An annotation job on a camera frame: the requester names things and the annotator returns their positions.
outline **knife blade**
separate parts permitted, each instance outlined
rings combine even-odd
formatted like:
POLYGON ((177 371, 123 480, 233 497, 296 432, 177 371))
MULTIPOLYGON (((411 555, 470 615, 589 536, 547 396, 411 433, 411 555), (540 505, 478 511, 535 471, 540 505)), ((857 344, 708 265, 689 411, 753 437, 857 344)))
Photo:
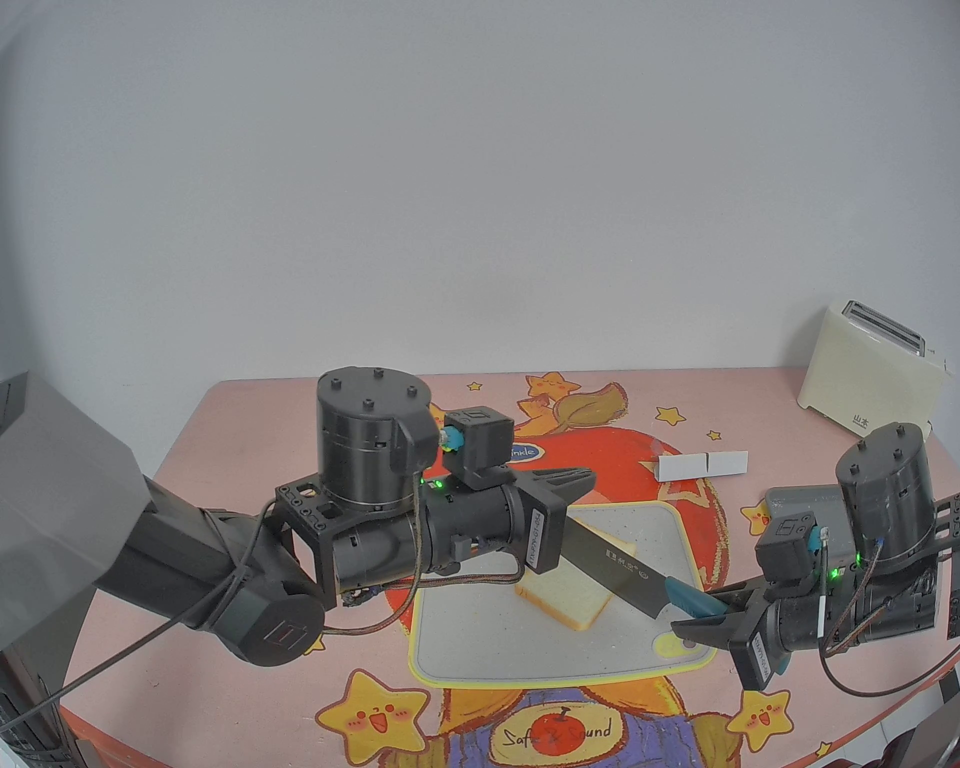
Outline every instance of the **knife blade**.
POLYGON ((613 594, 651 618, 670 603, 666 577, 597 536, 572 517, 566 519, 560 554, 613 594))

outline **cream toaster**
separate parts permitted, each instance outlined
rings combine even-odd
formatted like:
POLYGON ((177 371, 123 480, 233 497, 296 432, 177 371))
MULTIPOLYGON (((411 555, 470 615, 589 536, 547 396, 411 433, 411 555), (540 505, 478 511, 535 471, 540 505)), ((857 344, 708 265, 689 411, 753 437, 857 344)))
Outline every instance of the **cream toaster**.
POLYGON ((832 303, 797 402, 865 436, 891 421, 930 434, 947 363, 919 333, 859 301, 832 303))

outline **red apple illustration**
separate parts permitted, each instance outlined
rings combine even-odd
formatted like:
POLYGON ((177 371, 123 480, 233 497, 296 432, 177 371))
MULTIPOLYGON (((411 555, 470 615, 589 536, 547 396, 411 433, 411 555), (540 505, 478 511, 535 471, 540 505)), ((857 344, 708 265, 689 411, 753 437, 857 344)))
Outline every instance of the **red apple illustration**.
POLYGON ((544 714, 530 728, 530 744, 541 755, 569 755, 587 739, 587 729, 576 717, 567 717, 570 707, 544 714))

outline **table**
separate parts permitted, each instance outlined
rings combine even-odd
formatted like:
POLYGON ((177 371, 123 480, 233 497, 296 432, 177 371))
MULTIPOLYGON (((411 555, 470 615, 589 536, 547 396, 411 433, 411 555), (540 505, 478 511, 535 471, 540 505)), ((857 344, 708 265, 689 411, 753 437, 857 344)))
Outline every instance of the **table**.
MULTIPOLYGON (((425 379, 438 418, 444 408, 474 404, 514 417, 517 442, 534 446, 524 451, 543 451, 527 467, 596 468, 597 488, 587 501, 659 499, 675 506, 711 587, 758 573, 753 547, 767 489, 834 482, 836 461, 853 442, 851 433, 797 406, 803 375, 756 369, 425 379), (681 452, 746 449, 750 469, 712 483, 661 485, 652 475, 659 444, 681 452)), ((315 383, 216 385, 183 428, 157 481, 193 504, 255 514, 274 486, 316 471, 315 383)), ((960 491, 960 470, 935 438, 928 455, 937 496, 960 491)), ((386 615, 386 602, 379 596, 351 612, 338 609, 330 621, 366 624, 386 615)), ((936 629, 854 649, 833 660, 835 673, 869 688, 913 677, 949 648, 946 601, 941 608, 936 629)), ((157 624, 155 616, 98 593, 69 677, 157 624)), ((839 693, 812 652, 795 654, 786 674, 763 694, 741 691, 724 652, 683 674, 549 691, 430 688, 412 676, 407 655, 408 629, 397 623, 374 636, 327 637, 322 651, 261 669, 236 659, 215 637, 178 627, 72 693, 64 707, 111 766, 131 768, 800 768, 904 700, 839 693), (405 719, 377 717, 360 728, 352 709, 357 702, 370 715, 377 704, 379 714, 394 703, 394 714, 404 712, 405 719), (503 747, 504 723, 564 702, 586 718, 606 713, 618 720, 617 743, 599 728, 593 741, 565 755, 535 752, 522 738, 503 747), (319 718, 326 727, 318 722, 320 712, 326 712, 319 718), (770 725, 747 728, 756 713, 770 725)))

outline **white cardboard piece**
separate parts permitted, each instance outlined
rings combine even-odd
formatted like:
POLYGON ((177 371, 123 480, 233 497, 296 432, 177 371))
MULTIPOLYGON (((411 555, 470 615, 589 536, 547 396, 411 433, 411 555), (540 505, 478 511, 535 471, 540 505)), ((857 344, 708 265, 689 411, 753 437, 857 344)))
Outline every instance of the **white cardboard piece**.
POLYGON ((707 477, 707 454, 680 453, 672 456, 664 453, 657 462, 654 476, 658 483, 707 477))
POLYGON ((654 468, 658 483, 721 477, 747 471, 747 451, 721 450, 711 453, 663 454, 654 468))
POLYGON ((721 450, 707 454, 707 477, 743 474, 747 471, 747 451, 721 450))

